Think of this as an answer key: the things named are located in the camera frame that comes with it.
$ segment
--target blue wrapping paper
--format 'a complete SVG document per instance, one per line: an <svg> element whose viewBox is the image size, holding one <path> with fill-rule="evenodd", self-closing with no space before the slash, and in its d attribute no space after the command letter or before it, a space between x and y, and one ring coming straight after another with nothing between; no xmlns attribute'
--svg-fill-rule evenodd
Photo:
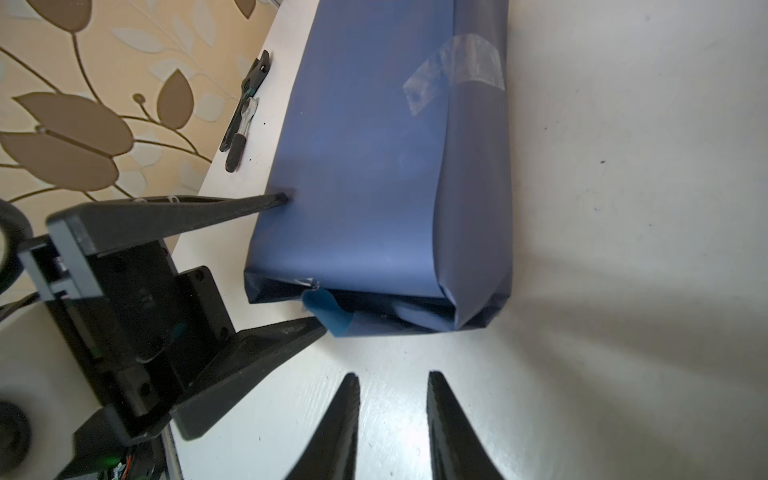
<svg viewBox="0 0 768 480"><path fill-rule="evenodd" d="M490 322L511 287L506 22L505 0L320 1L251 303L301 298L335 336Z"/></svg>

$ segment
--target black cable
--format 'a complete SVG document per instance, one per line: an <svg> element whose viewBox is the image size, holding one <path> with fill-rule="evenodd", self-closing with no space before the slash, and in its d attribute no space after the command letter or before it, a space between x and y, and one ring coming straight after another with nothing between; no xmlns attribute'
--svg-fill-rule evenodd
<svg viewBox="0 0 768 480"><path fill-rule="evenodd" d="M3 305L2 307L0 307L0 322L10 317L13 314L13 312L15 312L16 310L23 308L27 305L32 305L34 302L37 302L39 299L40 299L40 296L38 295L38 293L34 292L25 296L21 300Z"/></svg>
<svg viewBox="0 0 768 480"><path fill-rule="evenodd" d="M23 240L32 237L32 227L21 210L0 200L0 230L5 236L5 258L0 263L0 293L3 293L24 271L16 250Z"/></svg>

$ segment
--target white table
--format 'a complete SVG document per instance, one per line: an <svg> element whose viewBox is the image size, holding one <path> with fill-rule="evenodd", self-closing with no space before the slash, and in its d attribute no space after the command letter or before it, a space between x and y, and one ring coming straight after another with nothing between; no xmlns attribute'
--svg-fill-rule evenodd
<svg viewBox="0 0 768 480"><path fill-rule="evenodd" d="M200 194L261 194L317 0L264 48L243 164ZM442 370L507 479L768 475L768 8L760 0L513 0L513 298L486 330L330 335L202 439L187 480L282 479L343 375L362 386L357 478L431 478L427 373ZM184 234L238 329L255 218Z"/></svg>

